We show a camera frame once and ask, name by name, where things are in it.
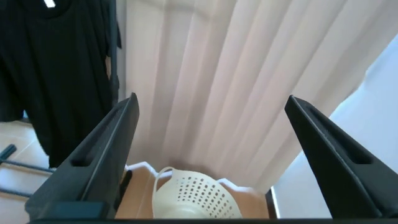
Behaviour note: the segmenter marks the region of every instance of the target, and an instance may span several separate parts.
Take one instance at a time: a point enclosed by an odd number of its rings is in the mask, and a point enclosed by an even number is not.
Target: beige curtain
[[[398,31],[395,0],[128,0],[128,163],[266,192],[300,151],[290,94],[330,114]]]

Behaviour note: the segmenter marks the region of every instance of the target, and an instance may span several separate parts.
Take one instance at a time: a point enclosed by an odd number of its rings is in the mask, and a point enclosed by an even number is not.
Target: perforated basket
[[[156,191],[160,176],[172,170],[172,178]],[[152,194],[154,218],[242,218],[232,195],[205,174],[162,169]]]

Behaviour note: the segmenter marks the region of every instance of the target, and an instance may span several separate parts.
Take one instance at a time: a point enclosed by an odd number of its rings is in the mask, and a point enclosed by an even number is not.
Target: white wall
[[[398,172],[398,36],[330,118]],[[274,194],[280,218],[331,217],[303,152],[275,184]]]

